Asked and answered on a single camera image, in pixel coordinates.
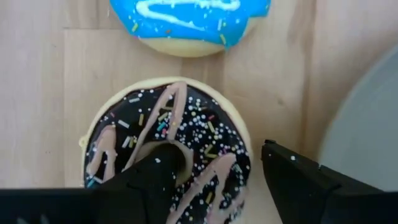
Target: chocolate glaze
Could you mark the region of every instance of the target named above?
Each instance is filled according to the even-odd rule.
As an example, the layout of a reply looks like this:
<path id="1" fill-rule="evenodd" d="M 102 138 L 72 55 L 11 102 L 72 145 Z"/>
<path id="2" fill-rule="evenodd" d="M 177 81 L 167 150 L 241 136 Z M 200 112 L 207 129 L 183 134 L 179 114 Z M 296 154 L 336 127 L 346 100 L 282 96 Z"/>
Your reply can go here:
<path id="1" fill-rule="evenodd" d="M 109 125 L 114 125 L 116 128 L 115 150 L 118 155 L 114 162 L 114 171 L 116 175 L 122 172 L 127 166 L 133 151 L 137 150 L 135 149 L 137 140 L 146 126 L 154 106 L 168 86 L 170 85 L 132 91 L 105 112 L 90 136 L 89 144 L 86 148 L 85 170 L 94 157 L 95 141 L 98 140 L 101 131 Z M 178 96 L 178 94 L 168 96 L 169 100 L 165 107 L 159 110 L 159 114 L 156 114 L 155 123 L 152 126 L 148 126 L 149 130 L 144 136 L 143 144 L 166 140 L 171 130 L 169 124 L 174 123 L 178 124 L 174 139 L 193 151 L 194 166 L 192 176 L 188 181 L 176 187 L 172 199 L 173 205 L 170 208 L 170 211 L 183 208 L 183 212 L 181 216 L 177 217 L 176 222 L 170 223 L 229 223 L 241 213 L 243 207 L 243 195 L 251 169 L 249 153 L 235 125 L 229 118 L 228 112 L 224 111 L 218 102 L 206 93 L 192 86 L 187 86 L 186 90 L 187 96 L 185 97 L 186 102 L 182 120 L 175 123 L 175 117 L 172 115 L 172 108 L 175 103 L 178 103 L 175 102 L 175 97 L 181 96 Z M 126 138 L 128 137 L 132 139 L 132 142 L 126 144 Z M 205 170 L 213 168 L 213 166 L 208 167 L 209 164 L 216 164 L 217 158 L 228 156 L 233 156 L 235 162 L 231 163 L 232 166 L 229 173 L 227 173 L 224 187 L 221 185 L 222 195 L 216 194 L 216 187 L 220 183 L 219 176 L 215 175 L 204 185 L 199 194 L 196 194 L 190 201 L 189 206 L 184 204 L 184 206 L 178 207 L 183 196 L 187 196 L 190 188 L 190 191 L 193 192 L 194 186 L 197 185 L 198 179 L 201 178 L 201 174 L 203 175 Z M 96 187 L 101 183 L 101 180 L 104 179 L 107 159 L 107 155 L 104 154 L 95 176 L 85 172 L 85 187 Z M 221 195 L 219 198 L 220 202 L 217 203 L 219 204 L 218 209 L 228 211 L 225 213 L 226 215 L 224 214 L 226 221 L 224 221 L 225 218 L 220 218 L 221 216 L 215 216 L 211 213 L 215 211 L 210 205 L 216 195 Z"/>

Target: gray plate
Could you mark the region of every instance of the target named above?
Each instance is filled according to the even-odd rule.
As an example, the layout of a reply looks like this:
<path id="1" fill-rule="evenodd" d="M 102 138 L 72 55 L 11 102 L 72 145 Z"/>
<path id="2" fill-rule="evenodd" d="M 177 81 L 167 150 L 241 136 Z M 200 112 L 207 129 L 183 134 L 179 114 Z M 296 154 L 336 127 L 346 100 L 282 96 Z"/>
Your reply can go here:
<path id="1" fill-rule="evenodd" d="M 355 86 L 324 139 L 320 163 L 398 190 L 398 47 Z"/>

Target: wooden surface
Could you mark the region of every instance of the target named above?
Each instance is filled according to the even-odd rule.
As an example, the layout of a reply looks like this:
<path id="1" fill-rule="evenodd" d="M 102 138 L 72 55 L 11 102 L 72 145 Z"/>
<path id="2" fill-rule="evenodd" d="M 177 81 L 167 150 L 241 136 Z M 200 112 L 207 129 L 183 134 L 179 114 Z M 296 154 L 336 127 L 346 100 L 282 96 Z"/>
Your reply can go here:
<path id="1" fill-rule="evenodd" d="M 129 37 L 108 0 L 2 1 L 0 187 L 78 185 L 77 141 L 98 108 L 127 85 L 167 75 L 203 81 L 230 99 L 257 160 L 264 138 L 316 159 L 341 101 L 398 44 L 397 8 L 395 0 L 273 1 L 237 47 L 180 59 Z M 260 187 L 241 221 L 280 223 L 254 172 Z"/>

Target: blue icing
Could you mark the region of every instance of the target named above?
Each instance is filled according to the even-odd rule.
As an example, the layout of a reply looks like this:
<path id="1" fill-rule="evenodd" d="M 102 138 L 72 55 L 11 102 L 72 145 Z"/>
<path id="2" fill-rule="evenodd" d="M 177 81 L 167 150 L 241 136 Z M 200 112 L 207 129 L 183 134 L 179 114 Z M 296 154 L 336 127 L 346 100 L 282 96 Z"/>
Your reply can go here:
<path id="1" fill-rule="evenodd" d="M 111 5 L 129 33 L 140 38 L 172 37 L 205 40 L 230 47 L 240 41 L 250 17 L 267 16 L 270 1 L 111 0 Z M 235 10 L 224 10 L 220 7 L 201 5 L 206 2 L 230 5 L 237 3 L 239 5 L 240 2 L 240 6 L 235 7 Z M 177 24 L 154 16 L 145 17 L 140 13 L 142 7 L 136 7 L 137 3 L 141 5 L 146 3 L 150 12 L 172 16 L 175 21 L 181 23 Z"/>

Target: donut dough edge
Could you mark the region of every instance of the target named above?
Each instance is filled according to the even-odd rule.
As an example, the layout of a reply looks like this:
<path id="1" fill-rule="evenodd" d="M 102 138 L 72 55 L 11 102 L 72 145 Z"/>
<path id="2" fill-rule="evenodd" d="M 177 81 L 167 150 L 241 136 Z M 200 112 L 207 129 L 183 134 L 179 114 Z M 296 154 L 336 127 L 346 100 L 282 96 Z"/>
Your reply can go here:
<path id="1" fill-rule="evenodd" d="M 175 82 L 185 82 L 187 85 L 190 85 L 194 88 L 197 88 L 198 90 L 201 90 L 208 94 L 210 97 L 212 97 L 214 100 L 218 102 L 220 107 L 228 114 L 229 118 L 235 125 L 236 129 L 238 130 L 239 134 L 242 137 L 242 140 L 244 142 L 244 145 L 246 146 L 246 150 L 249 153 L 249 160 L 250 163 L 253 164 L 254 162 L 254 154 L 252 151 L 252 146 L 251 146 L 251 139 L 249 135 L 249 131 L 246 127 L 245 122 L 243 121 L 241 115 L 237 111 L 237 109 L 233 106 L 233 104 L 227 100 L 221 93 L 218 91 L 214 90 L 212 87 L 190 79 L 190 78 L 185 78 L 185 77 L 160 77 L 160 78 L 151 78 L 147 80 L 143 80 L 140 82 L 137 82 L 129 87 L 126 87 L 125 89 L 121 90 L 119 93 L 115 94 L 112 96 L 97 112 L 95 115 L 94 120 L 90 124 L 90 128 L 87 132 L 87 134 L 83 137 L 80 138 L 79 140 L 79 145 L 81 147 L 81 172 L 80 175 L 84 174 L 84 162 L 85 162 L 85 155 L 86 155 L 86 148 L 88 141 L 90 139 L 90 136 L 93 134 L 94 128 L 98 121 L 101 119 L 102 115 L 105 114 L 105 112 L 114 104 L 119 102 L 120 100 L 123 99 L 128 93 L 136 90 L 141 90 L 141 89 L 149 89 L 149 88 L 155 88 L 158 86 L 166 85 L 169 83 L 175 83 Z M 84 180 L 81 180 L 81 186 L 84 186 Z"/>
<path id="2" fill-rule="evenodd" d="M 248 25 L 244 31 L 243 37 L 246 36 L 256 24 L 259 23 L 261 17 L 253 17 L 248 21 Z M 224 50 L 224 46 L 205 42 L 202 40 L 187 40 L 174 38 L 141 38 L 141 42 L 149 47 L 165 54 L 177 57 L 203 57 L 206 55 L 215 54 Z"/>

